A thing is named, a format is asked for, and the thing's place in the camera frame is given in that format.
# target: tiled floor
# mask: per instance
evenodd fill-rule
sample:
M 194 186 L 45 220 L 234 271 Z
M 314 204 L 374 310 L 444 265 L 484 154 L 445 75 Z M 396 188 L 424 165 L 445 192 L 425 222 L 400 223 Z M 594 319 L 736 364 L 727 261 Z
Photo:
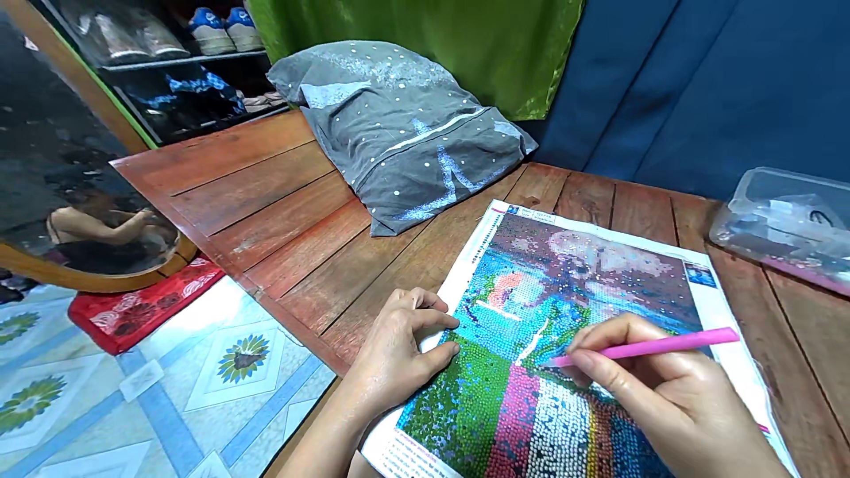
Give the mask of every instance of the tiled floor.
M 2 478 L 255 478 L 334 379 L 228 277 L 117 357 L 68 320 L 73 294 L 0 306 Z

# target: hand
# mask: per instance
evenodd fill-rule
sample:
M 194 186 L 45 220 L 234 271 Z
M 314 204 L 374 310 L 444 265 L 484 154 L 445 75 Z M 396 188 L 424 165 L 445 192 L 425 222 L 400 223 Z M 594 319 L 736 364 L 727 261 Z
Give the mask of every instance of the hand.
M 714 361 L 696 350 L 612 361 L 592 350 L 669 337 L 633 314 L 581 329 L 562 369 L 620 402 L 678 478 L 788 476 L 744 402 Z
M 460 350 L 457 342 L 423 354 L 413 336 L 424 327 L 457 327 L 460 322 L 445 314 L 448 309 L 437 294 L 419 287 L 389 296 L 340 385 L 362 418 L 372 421 L 401 404 L 449 365 Z
M 147 220 L 154 217 L 154 212 L 148 208 L 144 208 L 141 211 L 136 213 L 136 217 L 142 220 Z

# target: blue sneaker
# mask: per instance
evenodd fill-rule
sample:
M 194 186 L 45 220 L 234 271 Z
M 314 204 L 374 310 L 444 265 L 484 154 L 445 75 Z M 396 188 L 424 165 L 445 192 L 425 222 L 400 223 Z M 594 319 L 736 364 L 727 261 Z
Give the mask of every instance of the blue sneaker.
M 263 49 L 263 40 L 257 33 L 254 20 L 244 7 L 233 7 L 230 16 L 224 21 L 224 29 L 233 39 L 237 51 L 251 51 Z
M 207 7 L 195 10 L 195 15 L 192 20 L 189 20 L 189 32 L 197 40 L 203 54 L 214 55 L 236 51 L 233 40 L 228 37 L 224 29 L 224 23 Z

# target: blue curtain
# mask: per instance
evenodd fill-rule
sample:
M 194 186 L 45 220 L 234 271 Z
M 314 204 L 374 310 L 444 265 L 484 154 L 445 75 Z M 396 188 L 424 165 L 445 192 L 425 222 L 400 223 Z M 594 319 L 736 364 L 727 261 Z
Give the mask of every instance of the blue curtain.
M 850 3 L 587 0 L 535 160 L 727 199 L 773 166 L 850 181 Z

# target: pink diamond pen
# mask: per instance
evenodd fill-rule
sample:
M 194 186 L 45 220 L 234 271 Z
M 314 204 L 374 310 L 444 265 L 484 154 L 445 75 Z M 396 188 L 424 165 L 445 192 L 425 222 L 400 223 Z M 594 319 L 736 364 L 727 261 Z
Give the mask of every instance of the pink diamond pen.
M 738 333 L 731 327 L 715 328 L 703 332 L 685 333 L 676 337 L 665 339 L 647 340 L 636 344 L 617 345 L 607 349 L 598 350 L 598 353 L 609 359 L 626 357 L 647 356 L 650 354 L 664 354 L 678 350 L 692 350 L 707 345 L 726 344 L 740 340 Z M 555 357 L 543 363 L 542 367 L 568 367 L 573 364 L 570 356 Z

